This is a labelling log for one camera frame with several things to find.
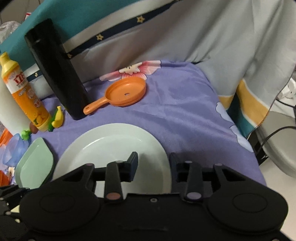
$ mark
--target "purple cloth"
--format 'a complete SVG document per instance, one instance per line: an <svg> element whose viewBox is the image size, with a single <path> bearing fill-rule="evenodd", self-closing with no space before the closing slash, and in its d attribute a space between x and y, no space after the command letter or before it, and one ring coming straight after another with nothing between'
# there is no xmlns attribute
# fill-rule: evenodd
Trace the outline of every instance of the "purple cloth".
<svg viewBox="0 0 296 241"><path fill-rule="evenodd" d="M65 111L62 127L53 132L39 131L32 139L44 138L56 158L60 158L86 131L108 123L128 123L150 132L167 154L179 153L183 160L196 161L204 167L223 163L265 184L254 153L247 143L242 143L245 139L236 133L226 111L217 109L222 106L218 96L198 67L161 61L161 68L148 75L146 82L147 93L140 102L123 108L107 105L79 121ZM110 84L96 79L85 87L92 100L96 100ZM51 113L61 105L55 96L43 103Z"/></svg>

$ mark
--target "black cylinder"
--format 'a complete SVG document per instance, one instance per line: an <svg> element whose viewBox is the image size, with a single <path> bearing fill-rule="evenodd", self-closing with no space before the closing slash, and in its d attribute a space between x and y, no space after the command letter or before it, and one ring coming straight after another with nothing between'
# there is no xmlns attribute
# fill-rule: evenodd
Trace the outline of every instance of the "black cylinder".
<svg viewBox="0 0 296 241"><path fill-rule="evenodd" d="M85 117L83 108L91 103L73 65L67 58L51 19L36 25L25 40L44 78L74 120Z"/></svg>

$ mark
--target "orange juice bottle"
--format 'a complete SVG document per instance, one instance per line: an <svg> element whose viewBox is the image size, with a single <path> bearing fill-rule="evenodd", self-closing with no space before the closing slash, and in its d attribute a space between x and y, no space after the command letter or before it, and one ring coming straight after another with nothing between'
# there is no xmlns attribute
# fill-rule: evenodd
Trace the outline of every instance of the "orange juice bottle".
<svg viewBox="0 0 296 241"><path fill-rule="evenodd" d="M0 56L0 64L2 79L14 100L40 131L47 131L51 116L31 88L18 62L11 60L4 52Z"/></svg>

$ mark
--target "white plate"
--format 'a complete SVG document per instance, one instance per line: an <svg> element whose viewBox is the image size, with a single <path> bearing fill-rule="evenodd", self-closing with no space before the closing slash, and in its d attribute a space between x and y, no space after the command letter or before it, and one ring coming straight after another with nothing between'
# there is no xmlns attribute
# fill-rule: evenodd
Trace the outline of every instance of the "white plate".
<svg viewBox="0 0 296 241"><path fill-rule="evenodd" d="M122 123L99 126L77 138L58 161L53 179L86 163L105 167L126 161L133 151L138 153L139 164L134 180L121 183L124 197L127 193L170 193L170 165L161 144L142 128ZM104 196L104 182L97 182L95 194Z"/></svg>

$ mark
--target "white bottle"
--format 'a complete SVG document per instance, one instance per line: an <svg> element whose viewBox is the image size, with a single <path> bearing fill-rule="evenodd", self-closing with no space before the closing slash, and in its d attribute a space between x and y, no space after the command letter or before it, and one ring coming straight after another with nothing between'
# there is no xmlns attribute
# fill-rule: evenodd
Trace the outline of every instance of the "white bottle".
<svg viewBox="0 0 296 241"><path fill-rule="evenodd" d="M30 129L30 120L13 99L0 76L0 122L15 135Z"/></svg>

